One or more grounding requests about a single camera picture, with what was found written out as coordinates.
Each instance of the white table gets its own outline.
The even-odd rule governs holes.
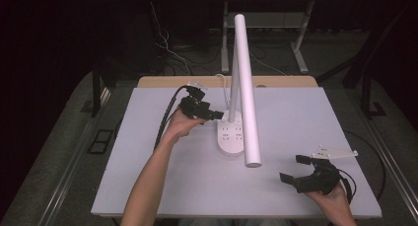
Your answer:
[[[175,90],[133,91],[93,214],[121,216],[131,188],[152,154],[160,121]],[[226,109],[222,88],[205,93],[203,100],[211,104],[211,110]],[[180,92],[177,100],[186,95]],[[309,156],[319,145],[350,149],[325,93],[318,87],[254,88],[254,97],[263,166],[249,169],[244,166],[244,156],[223,155],[216,143],[215,121],[197,126],[174,148],[158,217],[322,217],[313,201],[280,182],[279,173],[310,175],[314,167],[296,163],[295,156]],[[356,181],[358,189],[351,204],[354,216],[381,217],[356,159],[331,163]]]

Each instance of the dark background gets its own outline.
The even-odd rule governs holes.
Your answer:
[[[232,0],[230,7],[286,11],[306,1]],[[315,0],[310,29],[370,31],[373,46],[405,1]],[[221,28],[222,0],[156,3],[161,23],[178,38],[202,42],[208,28]],[[418,129],[417,5],[407,8],[385,38],[372,67]],[[158,73],[158,57],[164,55],[154,47],[154,31],[144,0],[0,0],[1,218],[72,91],[93,65],[100,66],[108,86]],[[370,48],[361,52],[367,56]],[[363,68],[361,61],[356,69]]]

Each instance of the desk lamp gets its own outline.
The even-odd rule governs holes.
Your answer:
[[[231,103],[223,118],[217,120],[218,144],[222,152],[228,156],[240,156],[244,152],[245,165],[248,168],[257,168],[261,166],[261,158],[245,18],[243,15],[235,16],[235,28]],[[239,89],[243,114],[237,111]]]

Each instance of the floor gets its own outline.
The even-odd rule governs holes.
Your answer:
[[[249,51],[253,75],[300,75],[289,42],[297,33],[292,30],[250,30]],[[308,32],[301,52],[310,69],[309,75],[317,77],[354,56],[362,47],[368,33],[364,32]],[[232,36],[229,46],[232,48]],[[195,46],[181,39],[174,40],[172,50],[182,58],[170,55],[167,66],[159,75],[215,75],[221,71],[220,33],[210,31],[206,46]],[[359,225],[415,225],[417,219],[409,211],[399,193],[393,176],[383,167],[377,149],[378,141],[368,128],[371,124],[382,137],[405,178],[412,188],[418,188],[418,133],[378,83],[373,84],[372,101],[379,102],[386,116],[366,120],[359,111],[359,90],[345,90],[341,72],[321,82],[334,108],[346,137],[359,152],[357,160],[376,195],[382,190],[379,203],[383,218],[361,219]],[[117,225],[90,213],[114,136],[123,119],[136,80],[123,79],[116,87],[105,89],[103,107],[91,117],[92,77],[86,76],[74,90],[66,109],[61,114],[36,162],[9,208],[1,225]],[[94,138],[100,131],[111,131],[106,151],[89,154]],[[167,225],[158,220],[156,224]],[[294,220],[298,225],[327,225],[324,219]]]

